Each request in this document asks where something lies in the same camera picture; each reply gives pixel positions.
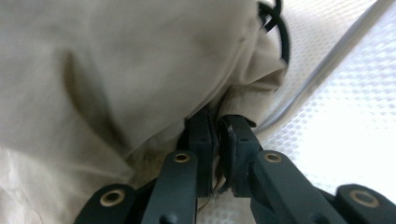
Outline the beige pants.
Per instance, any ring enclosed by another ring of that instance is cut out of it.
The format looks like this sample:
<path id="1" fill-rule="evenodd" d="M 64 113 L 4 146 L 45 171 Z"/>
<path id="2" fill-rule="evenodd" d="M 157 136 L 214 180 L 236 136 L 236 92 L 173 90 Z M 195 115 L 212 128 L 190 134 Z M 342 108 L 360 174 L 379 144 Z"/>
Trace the beige pants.
<path id="1" fill-rule="evenodd" d="M 262 123 L 287 64 L 256 0 L 0 0 L 0 224 L 72 224 L 203 107 Z"/>

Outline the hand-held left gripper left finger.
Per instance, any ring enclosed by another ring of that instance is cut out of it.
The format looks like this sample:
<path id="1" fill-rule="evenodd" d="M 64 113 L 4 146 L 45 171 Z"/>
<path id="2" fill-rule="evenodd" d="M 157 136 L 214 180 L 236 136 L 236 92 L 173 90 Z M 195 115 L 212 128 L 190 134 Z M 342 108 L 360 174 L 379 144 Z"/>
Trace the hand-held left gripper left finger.
<path id="1" fill-rule="evenodd" d="M 204 107 L 185 121 L 185 129 L 178 140 L 177 148 L 195 154 L 198 160 L 197 196 L 209 197 L 212 194 L 213 160 L 216 138 L 210 111 Z"/>

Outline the white mesh laundry bag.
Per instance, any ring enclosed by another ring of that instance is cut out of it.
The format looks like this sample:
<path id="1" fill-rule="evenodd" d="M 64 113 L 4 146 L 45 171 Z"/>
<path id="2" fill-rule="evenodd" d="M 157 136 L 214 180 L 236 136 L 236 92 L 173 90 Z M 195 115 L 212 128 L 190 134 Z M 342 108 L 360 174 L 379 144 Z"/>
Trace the white mesh laundry bag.
<path id="1" fill-rule="evenodd" d="M 329 193 L 360 184 L 396 203 L 396 0 L 283 0 L 290 67 L 262 147 Z"/>

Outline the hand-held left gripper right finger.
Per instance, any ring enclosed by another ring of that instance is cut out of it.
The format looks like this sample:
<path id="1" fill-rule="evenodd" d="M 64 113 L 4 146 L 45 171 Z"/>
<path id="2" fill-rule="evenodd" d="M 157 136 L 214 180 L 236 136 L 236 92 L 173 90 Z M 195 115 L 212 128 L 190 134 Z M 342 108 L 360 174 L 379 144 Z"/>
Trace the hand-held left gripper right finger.
<path id="1" fill-rule="evenodd" d="M 225 116 L 219 121 L 220 165 L 225 177 L 221 192 L 232 190 L 234 197 L 250 198 L 249 166 L 255 161 L 260 144 L 242 116 Z"/>

